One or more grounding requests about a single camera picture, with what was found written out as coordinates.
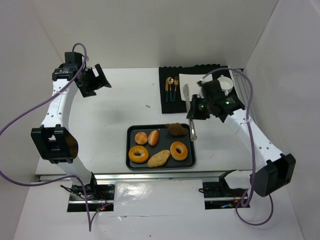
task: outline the donut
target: donut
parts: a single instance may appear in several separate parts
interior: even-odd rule
[[[153,130],[152,132],[150,132],[148,136],[148,143],[151,146],[154,146],[157,144],[158,140],[159,140],[159,132],[157,130]]]
[[[148,137],[145,132],[141,131],[135,135],[134,140],[137,144],[143,145],[146,144],[146,142],[148,142]]]
[[[187,158],[188,149],[182,142],[175,141],[170,146],[170,153],[175,160],[182,161]]]
[[[129,159],[137,164],[142,164],[149,158],[149,152],[144,146],[133,146],[129,150]]]

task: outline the white cup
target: white cup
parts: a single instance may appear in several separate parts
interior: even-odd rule
[[[224,95],[228,96],[235,86],[234,81],[232,81],[231,78],[223,75],[218,77],[217,80],[220,83],[221,90],[224,91]]]

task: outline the white wall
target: white wall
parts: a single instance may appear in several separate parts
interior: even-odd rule
[[[61,63],[30,0],[2,0],[0,6],[0,128],[52,92],[51,73]],[[30,137],[46,107],[24,117],[0,137],[0,169],[24,183],[34,180],[39,154]],[[0,233],[14,237],[28,188],[0,178]]]
[[[259,126],[296,158],[289,194],[306,240],[320,228],[320,1],[280,0],[246,68]]]
[[[82,42],[104,68],[242,68],[278,0],[32,1],[60,57]]]

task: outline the pastry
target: pastry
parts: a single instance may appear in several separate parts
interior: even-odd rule
[[[137,144],[143,145],[148,141],[148,136],[145,132],[141,131],[135,135],[134,140]]]
[[[188,156],[188,149],[182,142],[175,141],[170,146],[170,153],[175,160],[183,161]]]
[[[155,155],[153,155],[149,161],[148,161],[148,167],[154,168],[164,165],[168,158],[170,157],[170,151],[169,150],[162,150]]]
[[[129,150],[129,159],[137,164],[142,164],[149,158],[149,152],[144,146],[133,146]]]
[[[158,140],[159,140],[159,132],[157,130],[153,130],[152,132],[150,132],[148,136],[148,143],[151,146],[154,146],[157,144]]]
[[[165,127],[169,130],[169,133],[173,136],[185,136],[187,134],[187,131],[178,122],[166,124]]]

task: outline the white napkin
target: white napkin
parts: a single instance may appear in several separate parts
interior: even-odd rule
[[[197,82],[199,82],[204,75],[205,74],[179,74],[179,85],[180,85],[180,93],[181,93],[182,101],[185,101],[185,96],[183,94],[184,85],[188,84],[189,86],[189,96],[191,100],[193,94],[200,93],[201,88],[199,87]],[[205,78],[206,82],[209,82],[211,80],[213,80],[211,74]]]

